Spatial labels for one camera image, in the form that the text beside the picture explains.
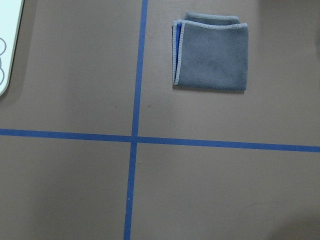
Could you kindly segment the cream bear tray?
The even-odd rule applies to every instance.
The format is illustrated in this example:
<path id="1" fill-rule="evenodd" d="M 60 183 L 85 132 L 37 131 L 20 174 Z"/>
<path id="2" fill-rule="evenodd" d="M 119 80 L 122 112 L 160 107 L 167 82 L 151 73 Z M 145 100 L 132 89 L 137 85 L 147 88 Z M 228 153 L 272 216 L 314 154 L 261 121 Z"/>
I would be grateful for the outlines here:
<path id="1" fill-rule="evenodd" d="M 0 2 L 0 94 L 7 90 L 23 12 L 23 0 Z"/>

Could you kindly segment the grey folded cloth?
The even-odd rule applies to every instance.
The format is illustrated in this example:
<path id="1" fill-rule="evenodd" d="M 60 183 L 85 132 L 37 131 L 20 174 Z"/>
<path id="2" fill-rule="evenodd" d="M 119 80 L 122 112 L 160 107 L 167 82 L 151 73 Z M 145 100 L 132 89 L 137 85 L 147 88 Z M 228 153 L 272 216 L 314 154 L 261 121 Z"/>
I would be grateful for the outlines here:
<path id="1" fill-rule="evenodd" d="M 234 15 L 186 12 L 172 23 L 172 83 L 243 92 L 248 79 L 249 30 Z"/>

